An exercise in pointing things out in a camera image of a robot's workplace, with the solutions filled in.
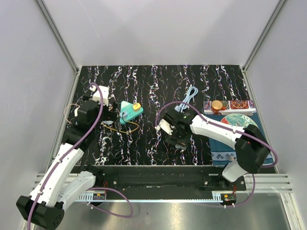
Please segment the yellow cube charger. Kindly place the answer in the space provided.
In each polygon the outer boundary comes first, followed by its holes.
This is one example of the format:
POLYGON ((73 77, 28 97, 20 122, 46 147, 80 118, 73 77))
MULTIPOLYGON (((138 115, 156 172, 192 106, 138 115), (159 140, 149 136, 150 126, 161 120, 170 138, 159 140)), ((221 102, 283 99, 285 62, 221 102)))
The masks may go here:
POLYGON ((140 103, 134 103, 133 106, 132 106, 132 108, 133 108, 133 111, 134 111, 134 112, 138 112, 138 111, 140 111, 140 109, 142 108, 142 106, 141 106, 140 103))

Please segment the blue cube charger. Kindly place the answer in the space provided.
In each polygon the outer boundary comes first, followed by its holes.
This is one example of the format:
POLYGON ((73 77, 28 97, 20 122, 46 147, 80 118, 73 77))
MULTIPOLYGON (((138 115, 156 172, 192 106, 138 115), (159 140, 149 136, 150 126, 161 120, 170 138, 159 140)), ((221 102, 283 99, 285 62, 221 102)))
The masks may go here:
POLYGON ((127 116, 128 116, 128 113, 127 113, 126 111, 122 112, 121 118, 122 118, 123 120, 127 119, 127 116))

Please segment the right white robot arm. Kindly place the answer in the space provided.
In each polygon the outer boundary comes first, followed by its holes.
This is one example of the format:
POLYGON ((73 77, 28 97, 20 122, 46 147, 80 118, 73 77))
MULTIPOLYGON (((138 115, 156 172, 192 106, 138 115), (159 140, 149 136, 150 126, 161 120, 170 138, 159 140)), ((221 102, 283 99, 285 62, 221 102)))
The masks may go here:
POLYGON ((172 109, 156 122, 155 129, 162 129, 168 135, 168 142, 180 149, 186 149, 192 135, 215 139, 233 149, 236 158, 224 167, 218 177, 218 185, 224 190, 234 186, 235 181, 245 174, 259 173, 272 152, 256 125, 240 127, 224 124, 192 109, 183 113, 172 109))

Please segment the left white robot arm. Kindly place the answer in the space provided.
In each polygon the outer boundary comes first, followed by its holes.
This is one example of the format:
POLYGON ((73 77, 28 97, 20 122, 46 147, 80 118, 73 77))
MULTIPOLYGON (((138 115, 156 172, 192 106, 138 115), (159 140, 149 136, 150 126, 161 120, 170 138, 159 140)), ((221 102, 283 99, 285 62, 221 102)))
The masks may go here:
POLYGON ((36 188, 28 196, 20 196, 16 206, 24 220, 47 230, 56 229, 68 207, 87 189, 100 189, 104 185, 103 170, 85 166, 69 185, 64 183, 77 161, 95 139, 94 129, 103 122, 114 122, 115 111, 108 103, 83 101, 75 111, 70 127, 64 132, 60 149, 36 188))

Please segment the teal triangular power strip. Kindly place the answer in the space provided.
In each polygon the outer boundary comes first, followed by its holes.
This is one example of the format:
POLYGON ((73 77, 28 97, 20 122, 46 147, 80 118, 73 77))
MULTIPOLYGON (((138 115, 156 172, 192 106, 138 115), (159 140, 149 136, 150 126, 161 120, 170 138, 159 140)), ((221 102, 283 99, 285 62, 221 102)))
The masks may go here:
POLYGON ((138 111, 138 112, 134 112, 132 106, 133 106, 133 103, 129 103, 129 102, 126 102, 126 101, 122 101, 120 103, 119 122, 120 122, 121 125, 126 124, 128 121, 133 120, 134 118, 140 116, 143 113, 143 108, 141 108, 140 111, 138 111), (124 111, 126 111, 128 113, 127 119, 125 119, 125 120, 123 120, 121 118, 121 114, 124 111))

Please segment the white cube charger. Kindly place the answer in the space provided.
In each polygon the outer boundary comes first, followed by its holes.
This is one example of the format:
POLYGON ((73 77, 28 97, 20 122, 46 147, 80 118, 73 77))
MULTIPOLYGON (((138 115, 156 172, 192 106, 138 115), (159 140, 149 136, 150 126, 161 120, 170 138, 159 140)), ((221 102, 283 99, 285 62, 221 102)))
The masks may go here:
POLYGON ((74 117, 78 116, 78 110, 79 110, 79 108, 74 109, 74 117))

